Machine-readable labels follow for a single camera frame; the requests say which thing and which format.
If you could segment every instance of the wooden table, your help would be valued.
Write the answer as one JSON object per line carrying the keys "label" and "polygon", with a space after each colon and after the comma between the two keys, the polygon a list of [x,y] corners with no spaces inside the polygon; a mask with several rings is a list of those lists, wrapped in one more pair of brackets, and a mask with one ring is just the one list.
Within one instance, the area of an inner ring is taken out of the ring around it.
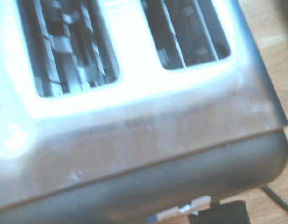
{"label": "wooden table", "polygon": [[[288,19],[281,0],[239,2],[288,119]],[[288,164],[281,176],[269,184],[269,187],[288,203]],[[246,201],[251,224],[288,224],[288,214],[259,189],[224,201],[233,200]],[[188,221],[183,217],[164,223],[187,224]]]}

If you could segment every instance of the stainless steel toaster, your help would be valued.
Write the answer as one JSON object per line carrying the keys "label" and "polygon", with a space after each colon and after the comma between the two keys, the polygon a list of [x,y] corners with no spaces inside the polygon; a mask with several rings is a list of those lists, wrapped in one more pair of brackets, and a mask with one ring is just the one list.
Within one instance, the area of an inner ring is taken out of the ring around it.
{"label": "stainless steel toaster", "polygon": [[0,224],[263,186],[287,125],[236,0],[0,0]]}

